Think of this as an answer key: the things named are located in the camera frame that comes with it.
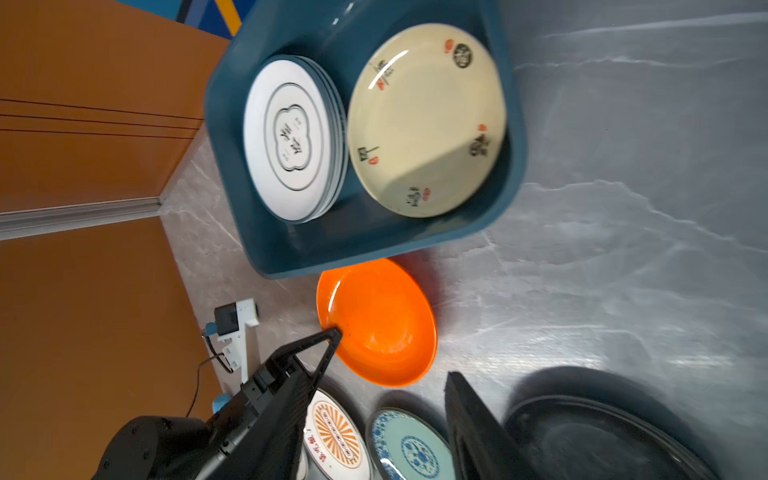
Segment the sunburst plate front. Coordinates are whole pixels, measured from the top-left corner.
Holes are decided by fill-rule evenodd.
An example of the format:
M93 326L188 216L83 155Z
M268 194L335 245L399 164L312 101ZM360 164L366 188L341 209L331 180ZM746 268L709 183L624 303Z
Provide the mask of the sunburst plate front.
M309 403L303 432L305 449L326 479L373 478L363 436L341 405L321 389Z

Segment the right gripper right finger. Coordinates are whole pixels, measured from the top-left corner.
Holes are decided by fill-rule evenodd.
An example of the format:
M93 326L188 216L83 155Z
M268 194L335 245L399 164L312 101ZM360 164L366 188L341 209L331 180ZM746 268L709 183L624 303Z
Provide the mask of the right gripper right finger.
M521 448L459 372L447 375L445 412L448 441L458 479L540 477Z

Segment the white flower plate back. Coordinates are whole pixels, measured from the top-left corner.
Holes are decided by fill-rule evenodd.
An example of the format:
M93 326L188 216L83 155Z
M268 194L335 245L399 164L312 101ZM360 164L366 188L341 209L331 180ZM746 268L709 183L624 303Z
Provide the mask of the white flower plate back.
M275 55L260 67L246 99L243 146L272 215L302 224L330 210L348 170L346 126L341 96L317 62Z

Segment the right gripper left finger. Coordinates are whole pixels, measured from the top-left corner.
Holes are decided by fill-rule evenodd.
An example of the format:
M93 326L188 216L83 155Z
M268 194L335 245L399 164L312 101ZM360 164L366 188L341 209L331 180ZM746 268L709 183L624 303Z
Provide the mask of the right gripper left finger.
M211 445L199 479L294 479L310 401L342 332L329 328L286 344L208 421Z

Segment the cream yellow plate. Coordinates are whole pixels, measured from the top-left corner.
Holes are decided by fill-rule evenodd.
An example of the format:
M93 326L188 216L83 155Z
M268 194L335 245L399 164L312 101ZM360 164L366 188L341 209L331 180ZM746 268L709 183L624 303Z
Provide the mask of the cream yellow plate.
M367 193L395 214L429 218L462 205L484 183L507 112L482 43L455 26L427 23L373 53L347 121L352 164Z

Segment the black plate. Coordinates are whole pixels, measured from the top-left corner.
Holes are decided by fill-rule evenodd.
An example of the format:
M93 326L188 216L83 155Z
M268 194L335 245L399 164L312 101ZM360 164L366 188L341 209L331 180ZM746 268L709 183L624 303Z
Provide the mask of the black plate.
M547 395L515 405L504 429L542 479L716 479L682 443L617 407Z

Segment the teal patterned plate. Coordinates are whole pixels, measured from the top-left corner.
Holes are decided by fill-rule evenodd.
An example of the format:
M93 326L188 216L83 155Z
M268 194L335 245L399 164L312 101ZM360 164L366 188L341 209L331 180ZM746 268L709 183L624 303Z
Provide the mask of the teal patterned plate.
M420 417L398 408L383 408L370 418L366 443L383 479L455 479L445 439Z

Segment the orange plate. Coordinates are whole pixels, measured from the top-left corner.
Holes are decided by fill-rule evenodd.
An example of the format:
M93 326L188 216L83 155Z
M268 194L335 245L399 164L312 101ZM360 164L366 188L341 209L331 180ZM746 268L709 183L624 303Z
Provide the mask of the orange plate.
M418 283L380 259L323 272L316 310L322 329L342 332L337 357L362 379L400 388L420 381L438 351L438 330Z

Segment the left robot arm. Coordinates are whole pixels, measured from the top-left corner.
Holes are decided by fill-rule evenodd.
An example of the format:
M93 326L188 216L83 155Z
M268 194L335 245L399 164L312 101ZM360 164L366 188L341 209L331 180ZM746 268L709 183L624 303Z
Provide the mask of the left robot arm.
M140 416L106 447L95 479L194 479L210 458L212 433L195 418Z

